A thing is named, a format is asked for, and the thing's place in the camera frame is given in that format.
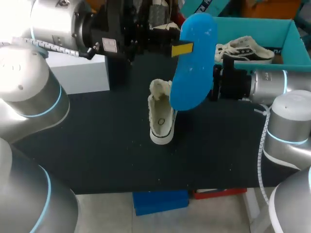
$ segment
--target black and white sneaker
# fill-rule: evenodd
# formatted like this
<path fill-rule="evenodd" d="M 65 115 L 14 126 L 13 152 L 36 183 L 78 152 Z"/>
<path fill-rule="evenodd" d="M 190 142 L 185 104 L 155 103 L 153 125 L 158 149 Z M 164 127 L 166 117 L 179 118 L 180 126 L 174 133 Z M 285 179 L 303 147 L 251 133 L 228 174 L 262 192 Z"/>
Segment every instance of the black and white sneaker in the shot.
<path fill-rule="evenodd" d="M 171 81 L 155 79 L 148 97 L 150 138 L 158 145 L 168 144 L 174 136 L 177 111 L 170 104 Z"/>
<path fill-rule="evenodd" d="M 269 64 L 272 63 L 274 52 L 258 45 L 251 36 L 244 36 L 225 45 L 216 45 L 215 62 L 223 62 L 224 58 L 234 59 L 235 63 Z"/>

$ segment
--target black table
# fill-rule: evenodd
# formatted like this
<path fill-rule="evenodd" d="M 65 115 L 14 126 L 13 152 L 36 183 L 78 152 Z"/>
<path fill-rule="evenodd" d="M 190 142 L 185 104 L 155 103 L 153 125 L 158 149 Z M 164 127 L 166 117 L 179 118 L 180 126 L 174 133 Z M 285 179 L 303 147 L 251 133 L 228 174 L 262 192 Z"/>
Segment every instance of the black table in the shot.
<path fill-rule="evenodd" d="M 265 117 L 258 105 L 206 100 L 179 112 L 173 141 L 150 140 L 153 79 L 173 77 L 176 60 L 137 57 L 133 68 L 109 60 L 111 91 L 70 95 L 65 121 L 15 143 L 76 194 L 257 187 L 257 154 Z M 296 171 L 263 156 L 265 186 Z"/>

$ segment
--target cable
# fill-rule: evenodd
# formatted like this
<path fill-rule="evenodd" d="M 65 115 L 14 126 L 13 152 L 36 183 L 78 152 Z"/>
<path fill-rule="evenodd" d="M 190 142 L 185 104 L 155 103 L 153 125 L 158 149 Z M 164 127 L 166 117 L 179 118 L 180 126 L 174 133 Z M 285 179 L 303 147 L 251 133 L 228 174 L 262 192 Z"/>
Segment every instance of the cable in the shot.
<path fill-rule="evenodd" d="M 257 173 L 258 173 L 258 182 L 259 182 L 259 187 L 261 190 L 261 193 L 263 195 L 264 200 L 266 201 L 267 205 L 269 205 L 269 199 L 267 197 L 266 191 L 263 186 L 263 181 L 262 181 L 262 175 L 261 175 L 261 159 L 262 159 L 262 151 L 263 151 L 263 145 L 264 145 L 264 140 L 266 138 L 266 134 L 268 131 L 268 123 L 270 119 L 270 108 L 268 108 L 266 105 L 261 104 L 262 107 L 266 110 L 265 112 L 261 112 L 257 109 L 255 109 L 255 112 L 261 112 L 263 115 L 266 115 L 266 121 L 264 123 L 264 127 L 262 130 L 261 134 L 261 139 L 260 139 L 260 144 L 259 144 L 259 150 L 258 150 L 258 159 L 257 159 Z"/>
<path fill-rule="evenodd" d="M 13 45 L 23 45 L 24 43 L 31 44 L 31 45 L 34 45 L 37 47 L 41 47 L 41 48 L 46 49 L 48 51 L 60 52 L 63 54 L 74 56 L 74 57 L 79 57 L 79 55 L 80 55 L 78 51 L 69 50 L 69 49 L 66 49 L 64 47 L 57 46 L 57 45 L 54 45 L 54 44 L 51 44 L 51 43 L 48 43 L 45 41 L 41 41 L 41 40 L 16 38 L 16 37 L 12 39 Z"/>

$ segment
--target blue shoe insole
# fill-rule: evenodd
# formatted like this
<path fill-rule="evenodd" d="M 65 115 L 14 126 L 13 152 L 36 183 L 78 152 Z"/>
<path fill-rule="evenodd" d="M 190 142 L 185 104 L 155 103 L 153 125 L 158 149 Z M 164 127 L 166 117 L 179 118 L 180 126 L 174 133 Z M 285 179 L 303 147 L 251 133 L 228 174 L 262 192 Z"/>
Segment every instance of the blue shoe insole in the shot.
<path fill-rule="evenodd" d="M 216 22 L 209 14 L 194 14 L 181 27 L 180 40 L 193 42 L 193 52 L 179 56 L 170 103 L 173 109 L 185 111 L 198 106 L 212 89 Z"/>

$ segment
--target floor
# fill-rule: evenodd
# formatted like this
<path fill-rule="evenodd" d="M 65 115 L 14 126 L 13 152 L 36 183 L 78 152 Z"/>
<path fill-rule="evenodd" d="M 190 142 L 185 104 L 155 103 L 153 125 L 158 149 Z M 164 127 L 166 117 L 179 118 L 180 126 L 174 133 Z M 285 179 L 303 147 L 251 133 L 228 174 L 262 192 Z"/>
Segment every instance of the floor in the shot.
<path fill-rule="evenodd" d="M 241 195 L 190 200 L 187 208 L 136 216 L 132 193 L 78 195 L 81 233 L 249 233 Z"/>

